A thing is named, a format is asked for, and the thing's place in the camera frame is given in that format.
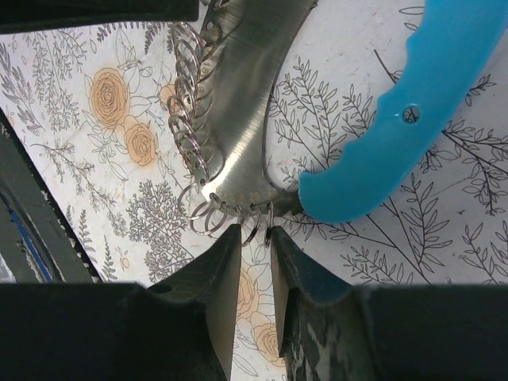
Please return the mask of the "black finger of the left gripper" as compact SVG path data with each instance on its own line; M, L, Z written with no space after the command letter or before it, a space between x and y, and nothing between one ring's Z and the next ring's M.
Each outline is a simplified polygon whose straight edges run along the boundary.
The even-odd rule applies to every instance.
M119 21L196 21L198 0L1 0L1 33Z

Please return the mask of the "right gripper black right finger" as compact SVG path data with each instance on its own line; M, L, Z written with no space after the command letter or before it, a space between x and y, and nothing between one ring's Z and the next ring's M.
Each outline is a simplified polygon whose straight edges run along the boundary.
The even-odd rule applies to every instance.
M280 356L290 380L504 380L504 286L351 286L271 230Z

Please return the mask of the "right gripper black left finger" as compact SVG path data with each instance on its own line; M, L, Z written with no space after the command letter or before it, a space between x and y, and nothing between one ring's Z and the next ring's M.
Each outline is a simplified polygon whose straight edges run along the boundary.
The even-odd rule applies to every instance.
M151 287L4 283L4 380L227 380L241 267L232 225Z

